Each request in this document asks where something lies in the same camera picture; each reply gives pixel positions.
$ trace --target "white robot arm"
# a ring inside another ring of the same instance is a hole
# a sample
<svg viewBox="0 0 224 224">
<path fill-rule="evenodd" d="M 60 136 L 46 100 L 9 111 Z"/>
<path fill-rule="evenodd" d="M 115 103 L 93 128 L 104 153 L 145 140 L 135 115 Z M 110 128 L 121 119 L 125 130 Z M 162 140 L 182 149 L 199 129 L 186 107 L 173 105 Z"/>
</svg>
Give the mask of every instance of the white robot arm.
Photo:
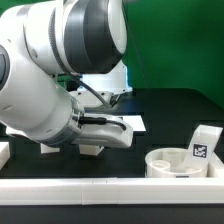
<svg viewBox="0 0 224 224">
<path fill-rule="evenodd" d="M 86 114 L 49 76 L 108 73 L 122 58 L 121 0 L 49 1 L 17 6 L 0 20 L 0 120 L 30 139 L 129 147 L 133 130 L 120 118 Z"/>
</svg>

